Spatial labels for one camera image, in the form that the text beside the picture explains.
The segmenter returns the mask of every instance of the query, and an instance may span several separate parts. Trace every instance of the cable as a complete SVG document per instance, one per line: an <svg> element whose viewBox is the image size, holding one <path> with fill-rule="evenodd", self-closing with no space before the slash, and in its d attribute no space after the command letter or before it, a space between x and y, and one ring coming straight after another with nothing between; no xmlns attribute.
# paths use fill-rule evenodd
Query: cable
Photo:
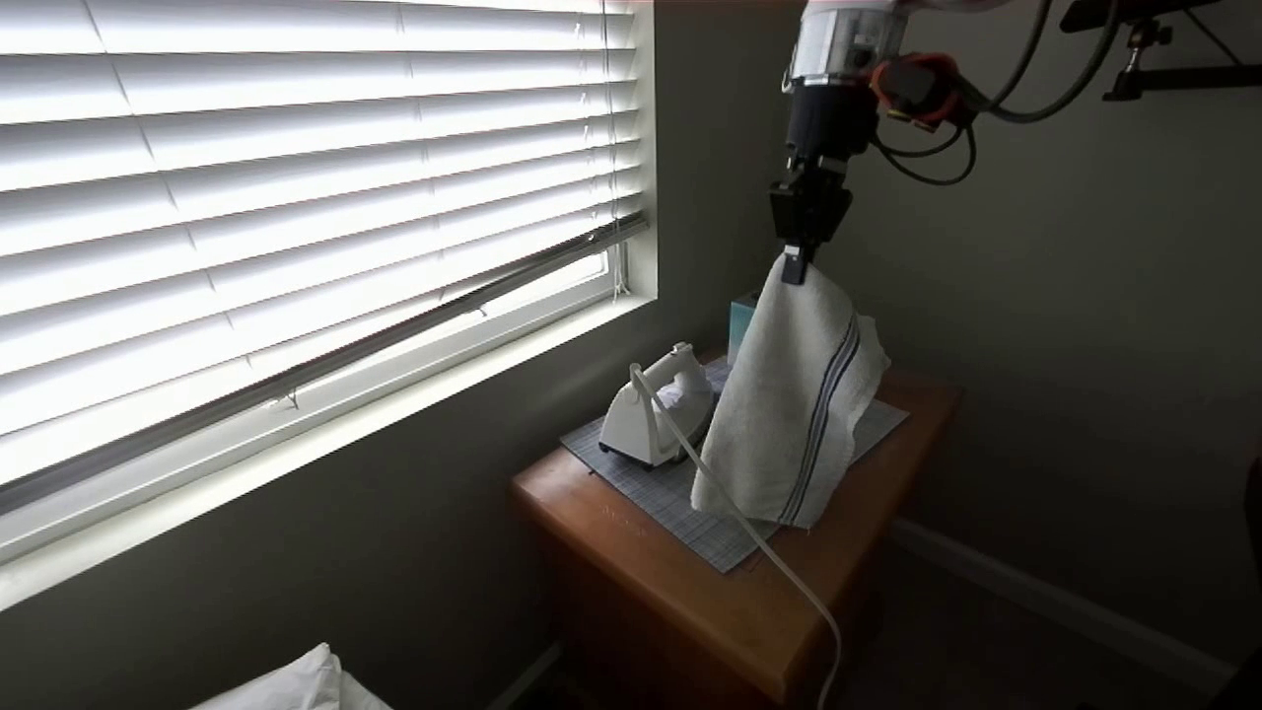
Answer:
<svg viewBox="0 0 1262 710"><path fill-rule="evenodd" d="M1023 86L1034 56L1039 56L1039 43L1040 43L1040 35L1044 35L1048 17L1055 17L1055 0L1040 0L1040 3L1039 3L1039 17L1034 17L1034 26L1030 26L1030 40L1026 40L1026 49L1023 49L1013 76L1009 76L1009 80L996 89L996 98L989 98L996 107L1001 107L1001 102Z"/></svg>
<svg viewBox="0 0 1262 710"><path fill-rule="evenodd" d="M1122 26L1122 0L1109 3L1109 18L1106 18L1106 31L1100 31L1100 43L1094 49L1094 59L1086 63L1086 70L1069 84L1069 89L1061 98L1055 98L1048 107L1039 107L1039 110L1009 110L996 98L981 98L981 110L996 115L996 119L1005 119L1005 120L1044 120L1055 115L1061 115L1069 102L1077 102L1077 95L1086 86L1094 86L1098 70L1106 68L1109 59L1109 48L1115 40L1115 26Z"/></svg>
<svg viewBox="0 0 1262 710"><path fill-rule="evenodd" d="M964 139L964 124L954 124L954 132L946 132L946 143L927 147L927 148L887 147L881 132L871 143L877 143L877 148L894 153L894 159L934 159L934 153L946 153L960 139Z"/></svg>
<svg viewBox="0 0 1262 710"><path fill-rule="evenodd" d="M965 166L964 166L954 177L914 174L912 166L902 166L901 153L887 153L887 148L881 148L881 153L890 161L890 169L908 174L912 181L922 181L922 186L960 186L960 181L965 181L965 177L975 174L975 166L977 166L977 132L975 132L975 124L964 124L964 139L965 139Z"/></svg>
<svg viewBox="0 0 1262 710"><path fill-rule="evenodd" d="M727 491L721 481L710 478L710 466L704 460L704 452L693 448L693 441L687 441L683 424L676 420L676 414L663 407L663 398L645 382L645 366L630 364L630 382L641 389L645 402L656 407L656 414L666 420L671 439L683 446L683 452L699 466L699 474L721 491L721 506L734 511L737 529L763 546L763 554L806 594L806 603L823 620L827 633L834 633L834 663L827 674L821 683L818 695L818 710L827 710L827 691L835 683L839 670L839 656L844 656L844 638L839 628L827 611L827 603L773 553L770 539L763 539L763 533L743 515L737 500Z"/></svg>
<svg viewBox="0 0 1262 710"><path fill-rule="evenodd" d="M1207 18L1198 18L1190 7L1185 7L1185 17L1186 17L1211 43L1219 43L1219 49L1223 49L1235 68L1245 68L1245 63L1223 43L1223 35L1211 31Z"/></svg>

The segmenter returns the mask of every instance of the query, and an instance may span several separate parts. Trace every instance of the wall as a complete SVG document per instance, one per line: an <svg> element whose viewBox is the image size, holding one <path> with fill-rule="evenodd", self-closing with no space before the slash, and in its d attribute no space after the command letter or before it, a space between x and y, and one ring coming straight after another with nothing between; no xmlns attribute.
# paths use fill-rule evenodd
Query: wall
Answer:
<svg viewBox="0 0 1262 710"><path fill-rule="evenodd" d="M3 611L0 703L191 705L321 638L395 705L499 696L553 638L509 478L759 282L787 56L781 3L663 0L658 308Z"/></svg>
<svg viewBox="0 0 1262 710"><path fill-rule="evenodd" d="M1262 13L1205 13L1262 59ZM902 48L997 86L1030 3L922 17ZM1056 95L1094 40L1044 40L1018 95ZM1185 18L1155 63L1219 63ZM1244 474L1262 433L1262 89L977 120L981 166L927 187L877 153L823 262L894 364L960 378L965 410L912 515L1219 658L1262 644Z"/></svg>

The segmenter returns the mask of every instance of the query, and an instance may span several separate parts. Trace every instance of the white cloth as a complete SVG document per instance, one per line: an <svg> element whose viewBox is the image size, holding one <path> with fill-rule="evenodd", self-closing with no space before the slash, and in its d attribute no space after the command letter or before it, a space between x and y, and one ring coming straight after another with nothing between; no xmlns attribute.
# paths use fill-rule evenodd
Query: white cloth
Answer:
<svg viewBox="0 0 1262 710"><path fill-rule="evenodd" d="M354 674L345 670L328 644L304 658L278 667L245 684L233 684L194 710L392 710Z"/></svg>
<svg viewBox="0 0 1262 710"><path fill-rule="evenodd" d="M793 287L781 260L713 407L704 460L743 515L812 529L890 364L871 320L821 268ZM721 487L693 474L691 506L730 511Z"/></svg>

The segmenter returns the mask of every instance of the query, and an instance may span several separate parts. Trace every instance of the window sill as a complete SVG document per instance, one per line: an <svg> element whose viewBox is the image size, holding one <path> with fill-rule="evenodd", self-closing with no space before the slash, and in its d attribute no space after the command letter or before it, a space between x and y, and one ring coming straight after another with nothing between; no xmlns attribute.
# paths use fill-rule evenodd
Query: window sill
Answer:
<svg viewBox="0 0 1262 710"><path fill-rule="evenodd" d="M422 378L413 386L392 389L375 402L362 402L354 410L345 410L334 416L324 416L307 429L300 429L298 439L284 439L281 446L269 446L252 458L240 458L233 466L220 466L198 481L187 481L178 487L166 487L149 500L137 500L114 515L91 520L77 533L62 533L32 553L19 553L11 560L0 562L0 611L15 608L72 577L83 577L95 562L107 562L111 554L121 554L164 533L173 533L178 523L191 523L252 487L263 487L269 481L281 481L287 474L298 474L300 466L328 458L375 429L386 429L417 410L432 410L509 366L522 366L570 337L579 337L612 320L624 320L630 310L641 310L645 297L624 297L624 299L607 299L595 308L586 308L578 314L563 314L534 336L522 336L499 352L487 352L471 364L457 364L433 378Z"/></svg>

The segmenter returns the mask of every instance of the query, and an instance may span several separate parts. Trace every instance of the window blinds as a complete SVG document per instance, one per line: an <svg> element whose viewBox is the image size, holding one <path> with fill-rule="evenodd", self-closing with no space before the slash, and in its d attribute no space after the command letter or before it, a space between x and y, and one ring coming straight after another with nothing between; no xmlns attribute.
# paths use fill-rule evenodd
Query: window blinds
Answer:
<svg viewBox="0 0 1262 710"><path fill-rule="evenodd" d="M3 0L0 86L0 486L645 205L630 0Z"/></svg>

